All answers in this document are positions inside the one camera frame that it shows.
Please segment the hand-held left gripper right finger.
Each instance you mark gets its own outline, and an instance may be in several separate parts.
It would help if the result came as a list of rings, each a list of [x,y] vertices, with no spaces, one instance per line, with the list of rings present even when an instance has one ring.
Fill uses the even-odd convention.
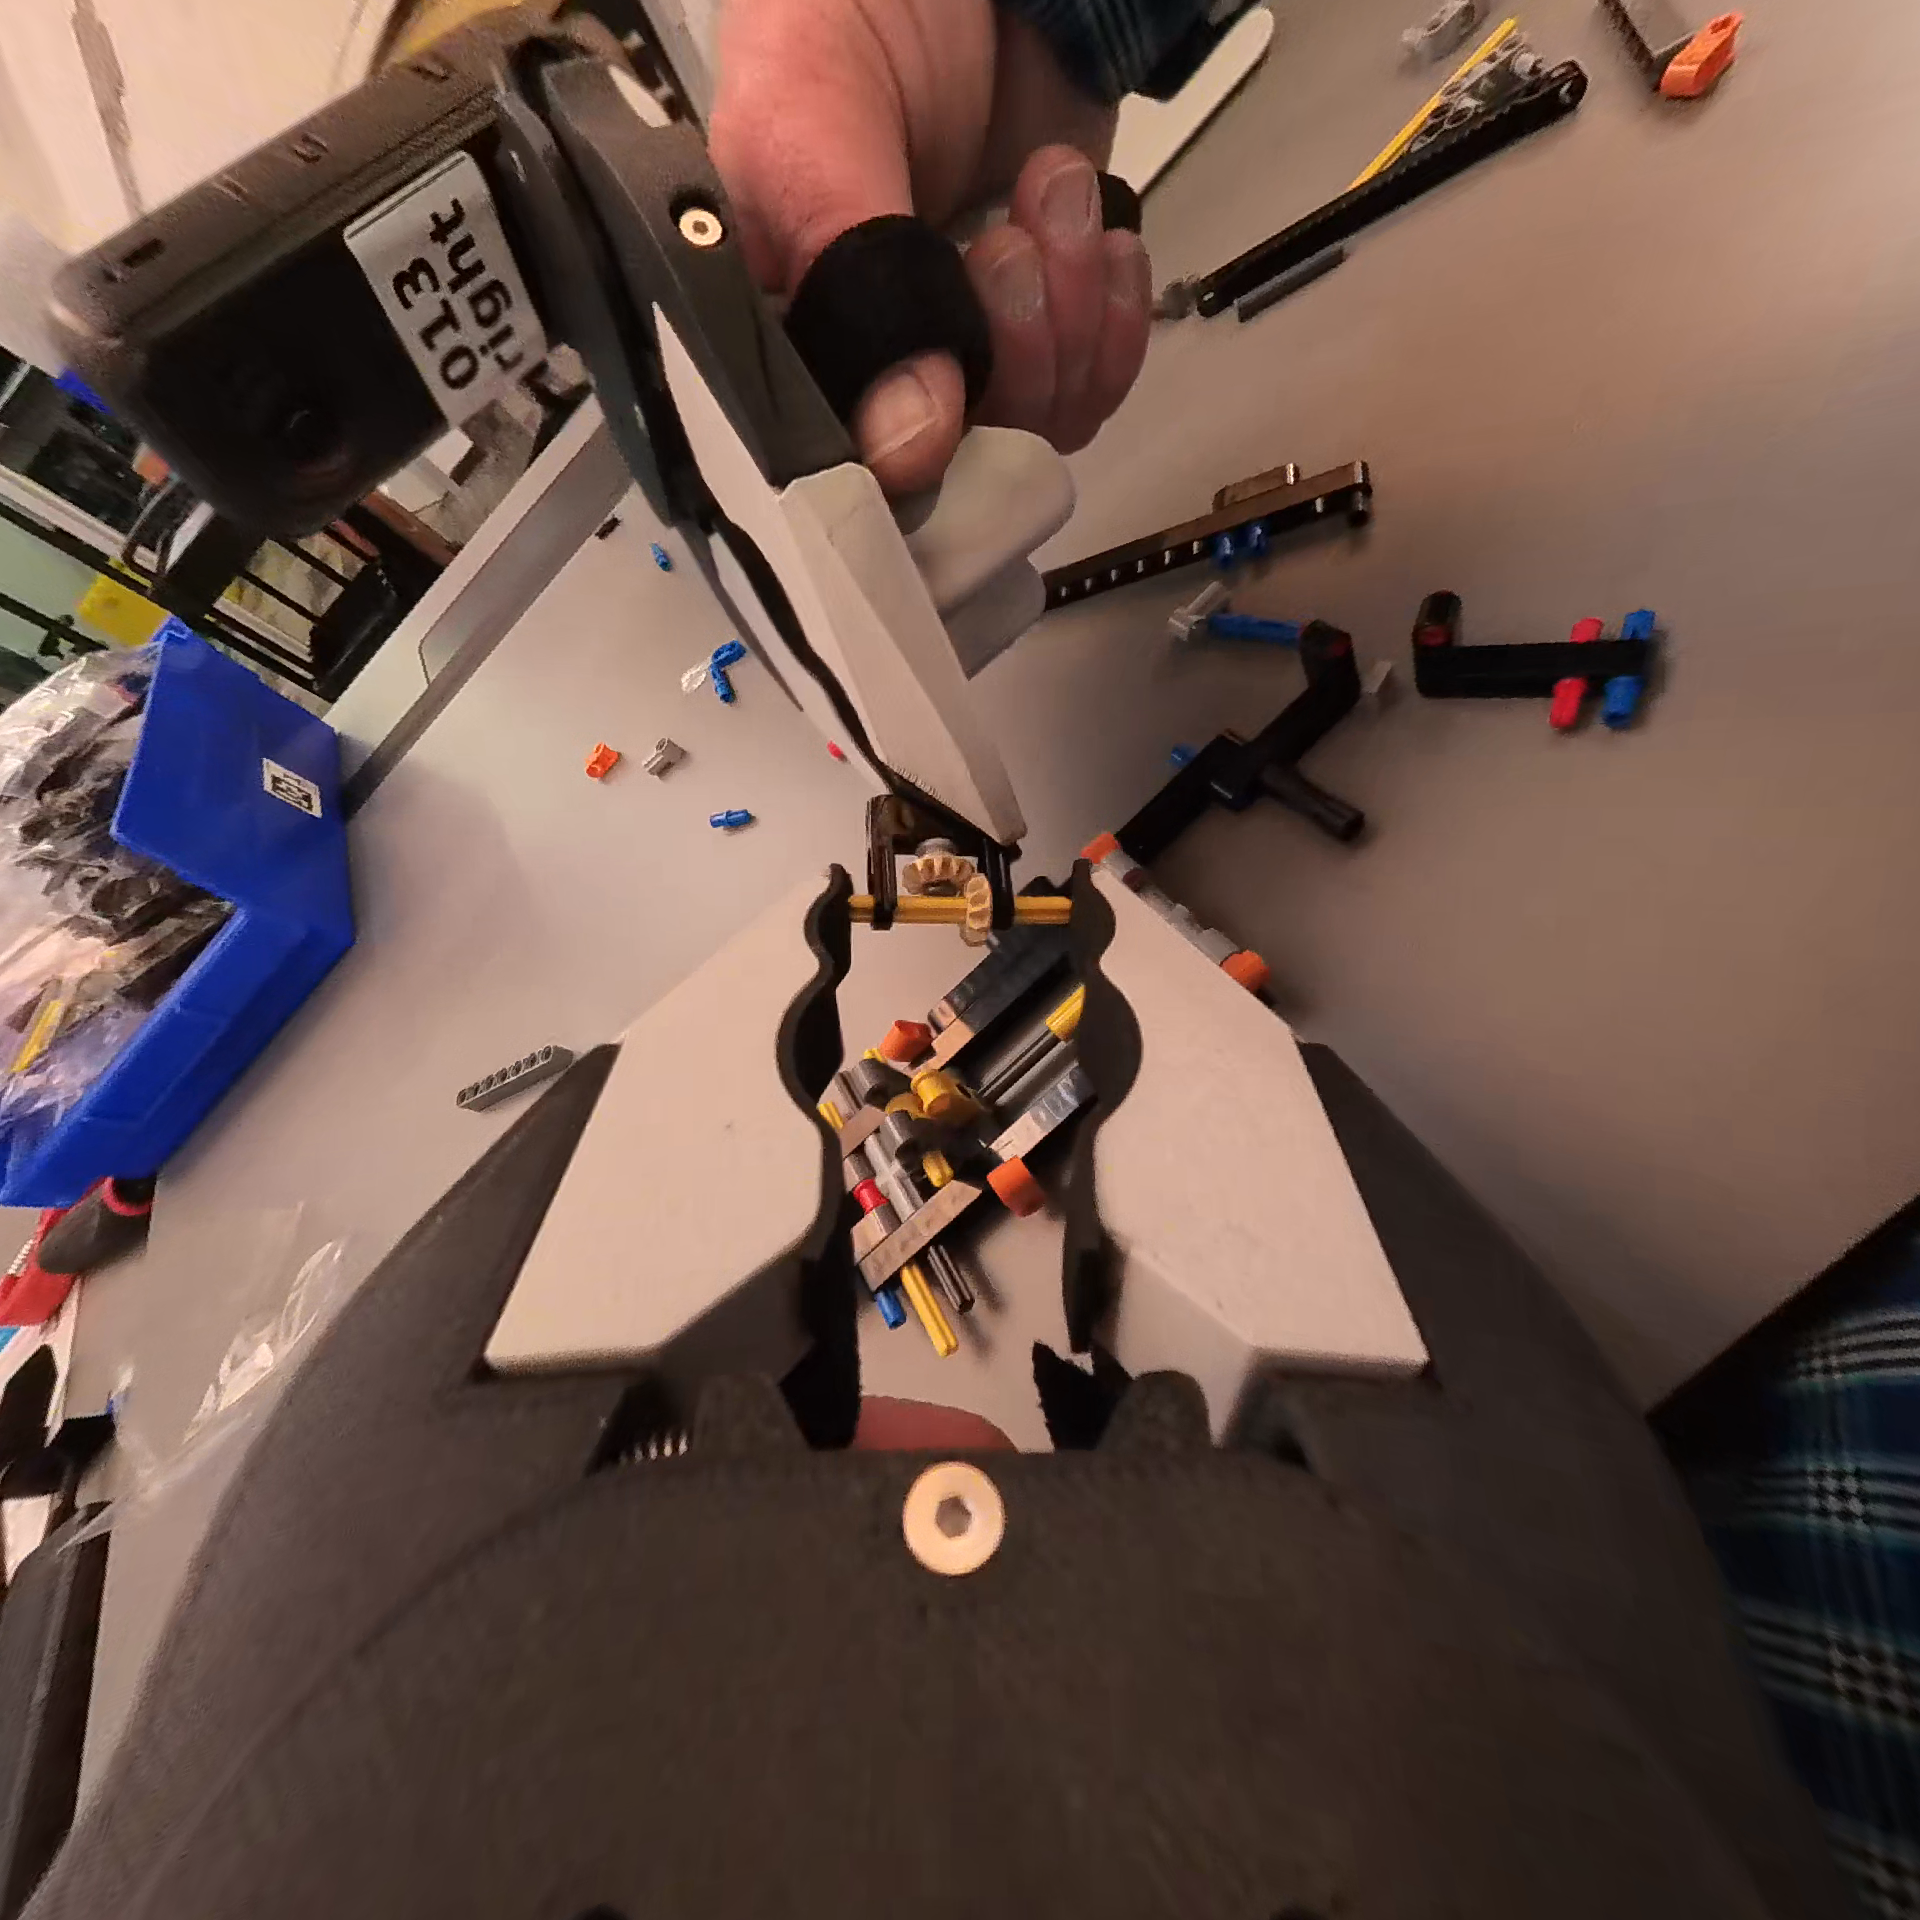
[[[1291,1375],[1412,1380],[1430,1345],[1291,1029],[1108,863],[1078,863],[1070,1345],[1181,1375],[1240,1432]]]

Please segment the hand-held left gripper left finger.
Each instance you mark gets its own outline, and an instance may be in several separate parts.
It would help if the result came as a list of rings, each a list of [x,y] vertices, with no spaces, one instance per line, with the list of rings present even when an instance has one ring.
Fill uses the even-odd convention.
[[[848,903],[841,866],[792,886],[618,1036],[492,1372],[780,1380],[807,1358],[802,1269],[841,1208],[818,1100],[844,1059]]]

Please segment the grey yellow lego assembly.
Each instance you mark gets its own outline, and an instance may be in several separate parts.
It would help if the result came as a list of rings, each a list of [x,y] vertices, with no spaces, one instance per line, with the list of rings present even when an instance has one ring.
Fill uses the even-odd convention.
[[[1064,926],[995,935],[924,1013],[848,1050],[821,1098],[851,1198],[851,1259],[888,1328],[940,1359],[985,1285],[962,1240],[1050,1206],[1050,1166],[1092,1109],[1087,989]]]

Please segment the grey orange lego shock absorber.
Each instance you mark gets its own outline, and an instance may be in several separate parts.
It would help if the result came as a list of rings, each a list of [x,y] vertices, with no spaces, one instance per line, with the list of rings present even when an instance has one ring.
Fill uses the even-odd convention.
[[[1254,948],[1237,946],[1234,936],[1201,922],[1182,903],[1165,895],[1150,869],[1138,863],[1115,835],[1098,835],[1080,848],[1080,856],[1095,872],[1108,872],[1125,892],[1132,892],[1150,910],[1161,913],[1190,946],[1195,946],[1217,972],[1231,976],[1248,993],[1264,996],[1272,980],[1267,958]]]

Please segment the long black lego beam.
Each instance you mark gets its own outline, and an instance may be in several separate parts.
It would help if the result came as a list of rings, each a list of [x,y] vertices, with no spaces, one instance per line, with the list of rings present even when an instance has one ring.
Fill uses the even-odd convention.
[[[1367,459],[1328,469],[1272,466],[1220,489],[1205,515],[1050,569],[1042,612],[1080,605],[1191,566],[1231,572],[1244,562],[1264,562],[1291,539],[1325,528],[1361,532],[1372,518],[1375,475]]]

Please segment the yellow axle tan gear assembly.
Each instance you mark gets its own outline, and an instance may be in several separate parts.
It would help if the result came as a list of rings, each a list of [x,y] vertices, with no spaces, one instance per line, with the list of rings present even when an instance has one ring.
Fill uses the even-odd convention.
[[[1040,882],[1037,895],[1015,889],[1018,845],[997,843],[947,806],[918,795],[877,795],[867,802],[867,889],[851,899],[851,919],[887,930],[937,928],[968,948],[988,948],[1008,930],[1065,928],[1072,899]]]

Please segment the black L-shaped lego assembly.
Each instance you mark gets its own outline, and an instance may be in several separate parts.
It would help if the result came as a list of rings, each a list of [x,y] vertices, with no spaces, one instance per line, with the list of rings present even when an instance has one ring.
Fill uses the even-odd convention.
[[[1361,706],[1361,666],[1348,630],[1312,619],[1301,636],[1302,692],[1258,733],[1217,733],[1115,830],[1118,848],[1150,866],[1205,812],[1247,812],[1272,800],[1337,845],[1354,845],[1367,815],[1307,772],[1302,760]]]

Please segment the dark grey lego axle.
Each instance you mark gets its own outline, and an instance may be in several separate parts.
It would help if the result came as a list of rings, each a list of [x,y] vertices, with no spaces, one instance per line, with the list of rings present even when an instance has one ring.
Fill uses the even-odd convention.
[[[1347,256],[1348,256],[1347,242],[1334,242],[1332,248],[1322,248],[1315,256],[1282,269],[1282,275],[1274,275],[1254,290],[1234,299],[1237,323],[1251,323],[1261,315],[1278,309],[1282,299],[1291,299],[1295,295],[1307,290],[1325,275],[1337,272],[1347,263]]]

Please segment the orange lego connector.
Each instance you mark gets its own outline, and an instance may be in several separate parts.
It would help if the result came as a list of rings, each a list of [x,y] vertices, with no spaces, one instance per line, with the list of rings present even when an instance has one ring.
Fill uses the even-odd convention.
[[[1654,88],[1667,100],[1692,103],[1712,93],[1738,60],[1742,12],[1714,13],[1681,39],[1667,60]]]

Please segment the metal shelf rack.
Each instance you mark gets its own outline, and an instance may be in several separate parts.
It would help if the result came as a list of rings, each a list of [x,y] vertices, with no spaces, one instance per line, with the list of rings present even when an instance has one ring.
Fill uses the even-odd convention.
[[[454,555],[385,495],[248,545],[78,383],[2,352],[2,700],[178,616],[322,708]]]

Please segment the empty clear plastic bag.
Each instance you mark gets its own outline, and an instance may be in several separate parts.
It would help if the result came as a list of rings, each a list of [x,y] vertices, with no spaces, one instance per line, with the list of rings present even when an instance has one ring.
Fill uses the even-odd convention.
[[[310,1242],[291,1208],[261,1213],[238,1266],[138,1332],[108,1393],[115,1488],[150,1500],[244,1453],[374,1250],[362,1232]]]

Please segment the red black tool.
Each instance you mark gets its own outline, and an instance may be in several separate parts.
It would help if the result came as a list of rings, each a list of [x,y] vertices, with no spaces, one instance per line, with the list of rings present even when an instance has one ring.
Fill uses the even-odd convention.
[[[38,1266],[45,1273],[84,1280],[135,1256],[151,1233],[154,1193],[158,1178],[101,1180],[44,1228]]]

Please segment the short black beam with pins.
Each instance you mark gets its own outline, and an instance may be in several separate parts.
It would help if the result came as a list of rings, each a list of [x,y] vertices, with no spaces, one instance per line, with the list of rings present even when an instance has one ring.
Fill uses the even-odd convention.
[[[1565,639],[1477,646],[1461,636],[1461,596],[1432,592],[1412,625],[1415,692],[1422,700],[1545,700],[1558,733],[1585,716],[1620,733],[1641,720],[1661,646],[1652,609],[1628,612],[1617,630],[1582,616]]]

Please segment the red white printed box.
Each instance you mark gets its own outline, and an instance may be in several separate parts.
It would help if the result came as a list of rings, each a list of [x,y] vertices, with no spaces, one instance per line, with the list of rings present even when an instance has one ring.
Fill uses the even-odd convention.
[[[60,1429],[80,1319],[80,1283],[38,1266],[25,1242],[2,1273],[2,1462]]]

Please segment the black beam with yellow axle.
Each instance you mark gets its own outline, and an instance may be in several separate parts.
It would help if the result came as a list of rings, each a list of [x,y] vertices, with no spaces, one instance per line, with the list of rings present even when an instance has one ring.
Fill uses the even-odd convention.
[[[1287,276],[1332,260],[1391,215],[1458,179],[1477,162],[1577,110],[1592,78],[1577,60],[1548,65],[1518,19],[1500,22],[1437,88],[1427,109],[1337,196],[1254,242],[1208,275],[1164,286],[1154,318],[1214,318],[1261,309]]]

